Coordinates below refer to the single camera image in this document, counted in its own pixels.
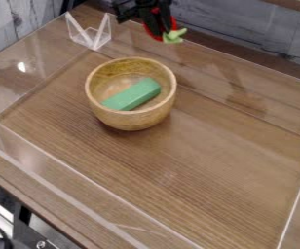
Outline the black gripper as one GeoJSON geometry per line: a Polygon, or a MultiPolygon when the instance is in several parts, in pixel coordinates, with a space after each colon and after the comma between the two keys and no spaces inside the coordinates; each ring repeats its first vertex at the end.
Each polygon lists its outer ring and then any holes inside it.
{"type": "Polygon", "coordinates": [[[117,21],[124,23],[133,18],[141,18],[149,33],[160,37],[161,28],[154,14],[160,12],[165,32],[170,33],[173,28],[172,4],[173,0],[113,0],[117,21]]]}

